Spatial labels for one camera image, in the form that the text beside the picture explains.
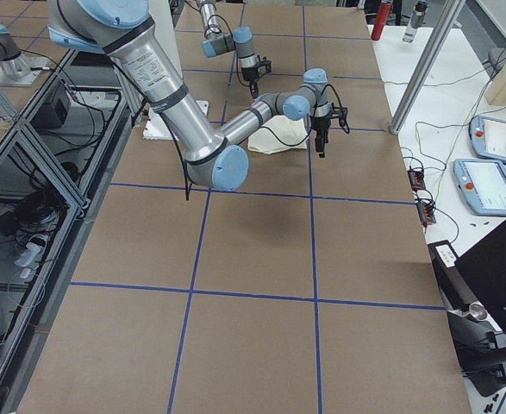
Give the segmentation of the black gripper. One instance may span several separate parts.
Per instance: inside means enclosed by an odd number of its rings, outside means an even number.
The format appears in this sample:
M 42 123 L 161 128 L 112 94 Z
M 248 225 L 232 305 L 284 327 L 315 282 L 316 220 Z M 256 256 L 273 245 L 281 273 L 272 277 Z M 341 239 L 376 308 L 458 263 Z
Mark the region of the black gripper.
M 326 157 L 326 144 L 328 130 L 331 126 L 331 116 L 312 116 L 311 128 L 315 131 L 315 150 L 320 158 Z
M 259 96 L 258 81 L 272 72 L 272 62 L 267 58 L 239 58 L 241 75 L 249 83 L 252 98 Z

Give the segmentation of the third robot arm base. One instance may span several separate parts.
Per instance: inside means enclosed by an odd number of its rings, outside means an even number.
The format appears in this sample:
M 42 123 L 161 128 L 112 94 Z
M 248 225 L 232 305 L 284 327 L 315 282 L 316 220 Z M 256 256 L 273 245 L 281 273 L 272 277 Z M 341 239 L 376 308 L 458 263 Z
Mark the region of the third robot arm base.
M 47 57 L 29 57 L 16 44 L 10 31 L 0 24 L 0 85 L 29 87 L 49 69 Z

